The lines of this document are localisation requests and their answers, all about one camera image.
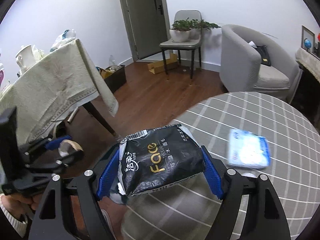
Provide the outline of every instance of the metal screw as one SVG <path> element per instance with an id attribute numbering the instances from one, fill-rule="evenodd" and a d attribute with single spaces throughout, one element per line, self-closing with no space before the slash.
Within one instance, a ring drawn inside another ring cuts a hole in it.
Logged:
<path id="1" fill-rule="evenodd" d="M 229 170 L 227 170 L 227 173 L 228 173 L 229 175 L 235 175 L 235 174 L 236 174 L 236 171 L 235 171 L 234 169 L 229 169 Z"/>
<path id="2" fill-rule="evenodd" d="M 53 181 L 58 181 L 60 179 L 60 176 L 59 175 L 54 175 L 53 177 L 52 177 L 52 180 Z"/>
<path id="3" fill-rule="evenodd" d="M 93 174 L 92 170 L 87 170 L 87 171 L 84 172 L 84 175 L 87 176 L 87 177 L 91 176 L 92 174 Z"/>
<path id="4" fill-rule="evenodd" d="M 261 175 L 260 175 L 260 179 L 262 179 L 262 180 L 267 180 L 268 177 L 267 177 L 267 175 L 261 174 Z"/>

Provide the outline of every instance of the round table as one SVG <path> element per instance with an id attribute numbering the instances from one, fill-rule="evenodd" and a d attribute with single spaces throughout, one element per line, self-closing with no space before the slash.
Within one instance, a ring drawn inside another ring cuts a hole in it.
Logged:
<path id="1" fill-rule="evenodd" d="M 235 92 L 208 98 L 172 123 L 181 123 L 213 158 L 227 166 L 227 142 L 232 128 L 267 138 L 271 162 L 266 174 L 279 196 L 291 239 L 310 221 L 320 203 L 320 136 L 310 122 L 287 103 L 257 92 Z M 202 174 L 167 190 L 132 198 L 123 223 L 125 239 L 204 239 L 219 210 Z M 238 239 L 248 196 L 243 196 L 231 239 Z"/>

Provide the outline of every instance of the storage box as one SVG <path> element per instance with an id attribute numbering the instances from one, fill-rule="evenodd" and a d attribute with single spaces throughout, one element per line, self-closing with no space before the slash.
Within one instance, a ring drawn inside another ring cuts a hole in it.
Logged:
<path id="1" fill-rule="evenodd" d="M 177 61 L 178 61 L 178 56 L 174 53 L 170 53 L 170 58 L 166 60 L 167 69 L 169 70 L 169 69 L 176 68 L 177 67 L 176 65 L 170 65 L 170 64 Z M 148 64 L 148 69 L 153 74 L 164 72 L 163 60 Z"/>
<path id="2" fill-rule="evenodd" d="M 105 83 L 108 85 L 112 93 L 116 92 L 127 82 L 124 71 L 125 67 L 124 65 L 121 66 L 122 67 L 120 69 L 117 69 L 115 72 L 112 72 L 111 74 L 107 75 L 106 78 L 104 78 Z"/>

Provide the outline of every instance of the blue gripper pad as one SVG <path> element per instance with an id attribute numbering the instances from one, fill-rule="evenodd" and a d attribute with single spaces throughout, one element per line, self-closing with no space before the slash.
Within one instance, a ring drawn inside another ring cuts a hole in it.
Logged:
<path id="1" fill-rule="evenodd" d="M 119 166 L 119 149 L 113 155 L 112 159 L 106 166 L 99 179 L 99 187 L 97 191 L 97 197 L 101 200 L 105 196 L 109 196 L 109 192 L 113 181 L 116 176 L 118 176 L 118 166 Z"/>
<path id="2" fill-rule="evenodd" d="M 224 193 L 221 187 L 221 178 L 211 163 L 209 157 L 202 149 L 202 154 L 205 163 L 204 176 L 208 182 L 211 192 L 216 195 L 219 199 L 223 199 Z"/>
<path id="3" fill-rule="evenodd" d="M 53 151 L 54 149 L 58 149 L 58 148 L 59 148 L 60 143 L 61 143 L 63 140 L 72 140 L 72 137 L 69 136 L 69 135 L 65 135 L 65 136 L 59 137 L 59 138 L 57 138 L 57 139 L 55 139 L 55 140 L 52 140 L 51 142 L 48 142 L 44 147 L 45 147 L 47 150 Z"/>

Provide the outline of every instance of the blue tissue package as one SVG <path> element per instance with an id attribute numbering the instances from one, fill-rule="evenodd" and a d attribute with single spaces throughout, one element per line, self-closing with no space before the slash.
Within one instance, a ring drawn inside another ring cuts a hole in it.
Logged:
<path id="1" fill-rule="evenodd" d="M 270 154 L 267 139 L 248 131 L 231 129 L 228 143 L 228 164 L 254 169 L 269 166 Z"/>

